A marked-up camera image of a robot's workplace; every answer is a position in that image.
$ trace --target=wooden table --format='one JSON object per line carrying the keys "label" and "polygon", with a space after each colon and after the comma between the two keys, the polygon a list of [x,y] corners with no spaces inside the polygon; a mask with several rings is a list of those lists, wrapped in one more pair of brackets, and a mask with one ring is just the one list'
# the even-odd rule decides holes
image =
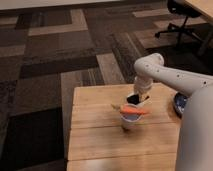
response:
{"label": "wooden table", "polygon": [[151,114],[124,132],[111,104],[125,103],[132,90],[132,85],[75,89],[68,171],[174,170],[180,127],[172,107],[176,92],[154,84],[146,104]]}
{"label": "wooden table", "polygon": [[200,47],[198,54],[201,56],[204,54],[206,47],[213,37],[213,0],[184,0],[185,3],[195,10],[199,11],[204,18],[212,25],[210,32],[205,38],[202,46]]}

